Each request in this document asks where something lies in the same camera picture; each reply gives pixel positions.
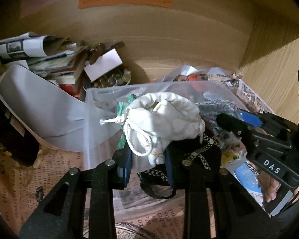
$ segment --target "white fabric pouch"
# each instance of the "white fabric pouch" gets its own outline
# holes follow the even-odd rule
[[[173,140],[203,140],[205,123],[199,108],[175,93],[148,93],[133,101],[125,114],[104,123],[123,125],[126,141],[133,155],[133,172],[164,164],[164,150]]]

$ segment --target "clear plastic container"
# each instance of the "clear plastic container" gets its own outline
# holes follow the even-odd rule
[[[123,134],[121,126],[115,123],[101,126],[100,119],[116,117],[118,102],[128,102],[128,95],[134,94],[138,97],[151,92],[173,92],[199,103],[205,99],[203,94],[207,91],[217,95],[218,99],[232,100],[239,108],[246,109],[224,84],[216,81],[163,82],[88,89],[85,101],[87,117],[84,126],[84,168],[95,168],[103,161],[112,158],[117,150],[117,144]],[[157,213],[159,209],[166,208],[170,200],[184,202],[184,193],[180,192],[175,198],[168,200],[153,199],[140,189],[138,177],[132,174],[128,188],[113,192],[115,219],[125,221]]]

